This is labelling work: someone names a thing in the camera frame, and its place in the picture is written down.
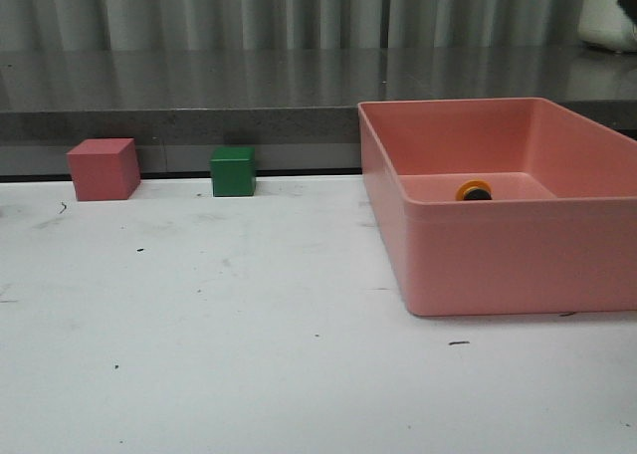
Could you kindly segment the white rice cooker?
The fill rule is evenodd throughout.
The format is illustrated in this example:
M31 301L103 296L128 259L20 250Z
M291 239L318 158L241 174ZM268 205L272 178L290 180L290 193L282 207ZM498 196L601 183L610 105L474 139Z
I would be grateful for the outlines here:
M636 25L618 0L583 0L577 35L590 46L616 53L636 52Z

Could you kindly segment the green wooden cube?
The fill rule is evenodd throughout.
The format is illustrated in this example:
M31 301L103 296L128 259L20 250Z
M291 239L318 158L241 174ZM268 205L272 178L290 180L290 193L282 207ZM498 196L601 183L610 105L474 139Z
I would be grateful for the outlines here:
M256 190L255 149L217 147L210 158L210 174L215 197L253 196Z

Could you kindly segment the yellow push button switch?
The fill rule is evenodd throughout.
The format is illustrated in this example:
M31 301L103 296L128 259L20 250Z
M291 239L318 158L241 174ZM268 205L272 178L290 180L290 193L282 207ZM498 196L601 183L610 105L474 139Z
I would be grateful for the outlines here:
M492 200L492 188L484 180L468 180L457 189L455 199L457 201Z

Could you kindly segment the grey stone counter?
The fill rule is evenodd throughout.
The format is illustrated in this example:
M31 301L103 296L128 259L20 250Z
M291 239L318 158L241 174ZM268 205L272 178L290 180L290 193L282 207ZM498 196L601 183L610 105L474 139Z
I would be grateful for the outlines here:
M636 133L636 59L583 46L18 51L1 57L1 176L64 179L88 138L131 137L150 177L219 145L265 174L355 173L361 102L540 97Z

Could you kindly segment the pink plastic bin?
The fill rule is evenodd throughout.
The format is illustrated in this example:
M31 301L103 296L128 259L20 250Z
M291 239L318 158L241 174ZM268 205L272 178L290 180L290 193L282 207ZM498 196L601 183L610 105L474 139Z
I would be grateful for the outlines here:
M636 143L540 98L366 102L364 184L407 310L636 306ZM457 201L479 179L492 200Z

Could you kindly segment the pink wooden cube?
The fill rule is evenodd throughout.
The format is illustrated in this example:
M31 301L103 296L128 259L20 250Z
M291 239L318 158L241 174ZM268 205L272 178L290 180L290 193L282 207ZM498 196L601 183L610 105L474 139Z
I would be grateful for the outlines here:
M90 138L67 152L78 201L126 200L140 184L133 138Z

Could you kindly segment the grey pleated curtain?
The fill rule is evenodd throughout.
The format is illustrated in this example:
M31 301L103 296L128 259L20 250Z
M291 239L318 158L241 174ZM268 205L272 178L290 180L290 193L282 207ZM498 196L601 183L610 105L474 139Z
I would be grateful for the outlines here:
M1 0L13 51L570 44L583 0Z

